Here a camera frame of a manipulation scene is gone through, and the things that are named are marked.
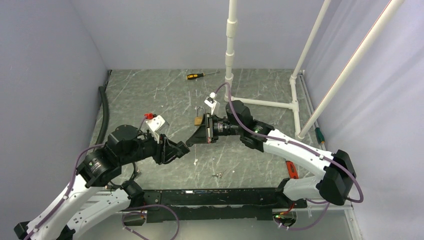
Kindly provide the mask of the silver key bunch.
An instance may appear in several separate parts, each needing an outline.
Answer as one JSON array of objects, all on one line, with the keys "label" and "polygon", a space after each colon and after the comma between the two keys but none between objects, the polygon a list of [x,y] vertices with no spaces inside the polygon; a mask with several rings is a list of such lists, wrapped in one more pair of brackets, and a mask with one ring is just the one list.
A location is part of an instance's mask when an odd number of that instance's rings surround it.
[{"label": "silver key bunch", "polygon": [[220,179],[220,178],[222,178],[223,177],[223,175],[224,175],[224,173],[226,172],[226,170],[223,170],[223,171],[221,171],[221,172],[218,172],[218,173],[214,173],[214,174],[212,174],[211,176],[212,177],[214,177],[214,178],[218,178],[218,179]]}]

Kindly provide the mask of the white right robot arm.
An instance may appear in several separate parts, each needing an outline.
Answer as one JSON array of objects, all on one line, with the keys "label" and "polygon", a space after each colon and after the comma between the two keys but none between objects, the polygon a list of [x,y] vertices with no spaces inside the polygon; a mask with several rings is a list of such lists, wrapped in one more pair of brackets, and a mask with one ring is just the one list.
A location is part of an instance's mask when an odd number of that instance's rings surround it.
[{"label": "white right robot arm", "polygon": [[357,176],[347,152],[339,149],[333,153],[297,141],[272,125],[255,120],[239,100],[228,103],[225,110],[226,117],[204,114],[186,145],[212,144],[220,136],[239,136],[246,147],[282,157],[312,173],[312,177],[285,178],[280,182],[275,200],[282,208],[300,199],[323,199],[337,206],[349,200]]}]

